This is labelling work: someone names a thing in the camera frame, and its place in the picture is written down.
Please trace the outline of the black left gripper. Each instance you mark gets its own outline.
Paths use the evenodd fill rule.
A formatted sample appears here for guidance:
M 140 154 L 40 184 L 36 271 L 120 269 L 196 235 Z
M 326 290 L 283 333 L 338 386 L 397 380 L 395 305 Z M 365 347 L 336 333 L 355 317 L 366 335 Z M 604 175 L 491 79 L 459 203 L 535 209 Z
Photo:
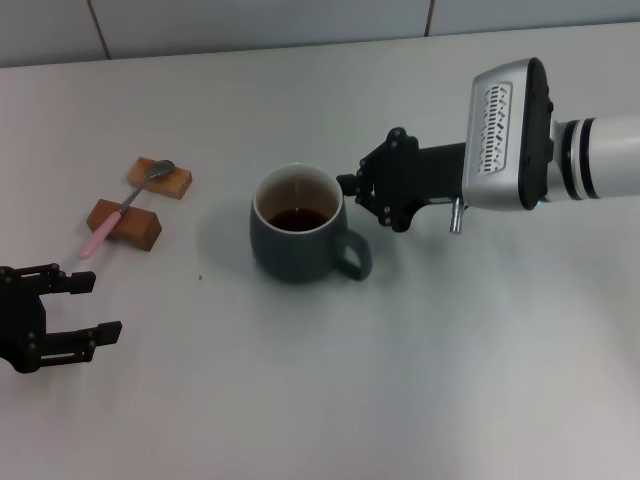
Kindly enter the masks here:
M 44 367 L 89 363 L 97 347 L 116 344 L 122 330 L 120 321 L 44 336 L 44 307 L 39 295 L 90 293 L 95 281 L 92 271 L 67 275 L 56 263 L 21 269 L 2 266 L 1 358 L 18 373 L 28 374 Z

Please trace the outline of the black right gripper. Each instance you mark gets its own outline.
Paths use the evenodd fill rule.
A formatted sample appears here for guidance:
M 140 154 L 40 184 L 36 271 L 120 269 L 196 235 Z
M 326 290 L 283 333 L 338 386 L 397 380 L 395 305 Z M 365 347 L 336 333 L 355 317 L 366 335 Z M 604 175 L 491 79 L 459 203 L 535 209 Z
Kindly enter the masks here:
M 425 206 L 450 204 L 462 197 L 462 171 L 466 145 L 454 143 L 420 148 L 418 140 L 400 127 L 363 157 L 355 173 L 336 180 L 345 196 L 372 213 L 395 232 L 405 232 Z M 387 205 L 371 195 L 359 195 L 389 184 Z

